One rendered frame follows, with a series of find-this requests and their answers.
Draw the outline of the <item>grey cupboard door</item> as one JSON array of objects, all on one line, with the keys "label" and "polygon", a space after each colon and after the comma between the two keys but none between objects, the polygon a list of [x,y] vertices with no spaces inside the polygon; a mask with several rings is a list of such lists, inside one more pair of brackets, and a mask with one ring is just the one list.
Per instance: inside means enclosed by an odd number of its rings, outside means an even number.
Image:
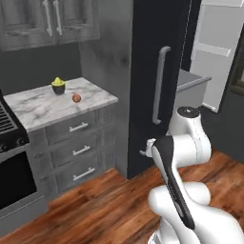
[{"label": "grey cupboard door", "polygon": [[100,38],[98,0],[58,0],[62,35],[56,30],[58,44],[90,41]]},{"label": "grey cupboard door", "polygon": [[0,51],[50,46],[43,0],[0,0]]}]

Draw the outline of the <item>black fridge door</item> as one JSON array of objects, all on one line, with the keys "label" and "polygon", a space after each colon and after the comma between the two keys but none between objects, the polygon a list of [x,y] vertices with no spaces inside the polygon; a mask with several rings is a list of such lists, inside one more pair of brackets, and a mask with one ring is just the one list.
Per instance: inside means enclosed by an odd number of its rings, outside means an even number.
[{"label": "black fridge door", "polygon": [[[169,128],[192,4],[193,0],[133,0],[128,178],[152,165],[153,161],[139,151],[145,151],[148,139],[164,135]],[[171,50],[163,72],[161,123],[155,125],[158,55],[165,46]]]}]

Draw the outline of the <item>open white-lined fridge door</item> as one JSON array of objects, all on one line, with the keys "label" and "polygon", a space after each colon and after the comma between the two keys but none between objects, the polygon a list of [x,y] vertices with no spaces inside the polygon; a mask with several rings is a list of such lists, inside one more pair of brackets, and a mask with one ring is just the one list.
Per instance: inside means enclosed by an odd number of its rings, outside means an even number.
[{"label": "open white-lined fridge door", "polygon": [[202,0],[191,72],[210,76],[202,105],[218,112],[244,25],[244,0]]}]

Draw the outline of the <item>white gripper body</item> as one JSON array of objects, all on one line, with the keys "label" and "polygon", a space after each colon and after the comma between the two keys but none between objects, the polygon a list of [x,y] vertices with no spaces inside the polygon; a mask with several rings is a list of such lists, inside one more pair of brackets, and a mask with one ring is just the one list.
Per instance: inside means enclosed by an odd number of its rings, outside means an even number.
[{"label": "white gripper body", "polygon": [[145,155],[147,157],[152,158],[153,157],[152,146],[153,146],[153,143],[154,143],[155,140],[156,140],[155,138],[148,139],[147,140],[147,145],[146,145],[146,150],[145,151],[139,151],[139,153],[142,154],[142,155]]}]

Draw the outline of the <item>black and steel stove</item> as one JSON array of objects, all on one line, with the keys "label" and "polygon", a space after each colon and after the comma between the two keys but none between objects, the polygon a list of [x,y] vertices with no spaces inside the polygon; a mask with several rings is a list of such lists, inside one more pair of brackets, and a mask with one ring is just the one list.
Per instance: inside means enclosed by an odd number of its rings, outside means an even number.
[{"label": "black and steel stove", "polygon": [[0,90],[0,238],[47,210],[28,133]]}]

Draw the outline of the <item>grey fridge drawer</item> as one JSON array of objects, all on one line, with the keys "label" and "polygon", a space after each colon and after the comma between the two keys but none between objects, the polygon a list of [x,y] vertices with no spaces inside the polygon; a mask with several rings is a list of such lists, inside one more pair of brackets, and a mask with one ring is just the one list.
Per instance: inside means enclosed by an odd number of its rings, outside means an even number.
[{"label": "grey fridge drawer", "polygon": [[200,115],[198,108],[203,104],[204,94],[211,80],[210,76],[202,77],[189,71],[181,70],[178,76],[173,114],[176,114],[179,108],[187,108],[190,111],[190,118]]}]

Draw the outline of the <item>grey drawer front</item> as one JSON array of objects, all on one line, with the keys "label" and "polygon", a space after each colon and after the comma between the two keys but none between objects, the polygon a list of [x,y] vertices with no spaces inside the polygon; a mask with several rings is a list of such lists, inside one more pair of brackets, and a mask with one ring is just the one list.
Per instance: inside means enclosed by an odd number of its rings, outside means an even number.
[{"label": "grey drawer front", "polygon": [[[69,139],[68,141],[64,142],[62,145],[52,149],[50,151],[51,154],[51,162],[55,168],[63,166],[74,159],[91,153],[97,148],[98,145],[98,132],[89,132],[89,133],[82,133]],[[79,151],[84,146],[91,146],[91,149],[87,152],[82,154],[78,154],[76,156],[72,155],[72,151]]]},{"label": "grey drawer front", "polygon": [[[83,122],[89,123],[89,126],[87,128],[77,130],[75,132],[70,132],[70,127],[79,126]],[[71,138],[81,132],[85,132],[88,129],[92,129],[95,126],[95,124],[95,112],[87,112],[48,126],[46,128],[46,136],[49,144],[52,145],[66,140],[68,138]]]},{"label": "grey drawer front", "polygon": [[[73,181],[74,175],[79,175],[88,170],[89,167],[95,168],[95,172],[84,176],[76,181]],[[60,167],[56,173],[55,178],[57,182],[58,191],[64,193],[75,186],[92,179],[101,172],[100,156],[95,154],[89,157],[74,160],[65,166]]]}]

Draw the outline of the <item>grey tall side panel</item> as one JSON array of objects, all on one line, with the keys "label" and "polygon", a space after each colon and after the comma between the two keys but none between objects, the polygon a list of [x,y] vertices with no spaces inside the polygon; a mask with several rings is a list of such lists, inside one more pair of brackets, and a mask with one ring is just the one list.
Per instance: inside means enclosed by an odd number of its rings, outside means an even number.
[{"label": "grey tall side panel", "polygon": [[115,166],[128,176],[133,0],[97,0],[99,38],[81,42],[82,76],[118,98]]}]

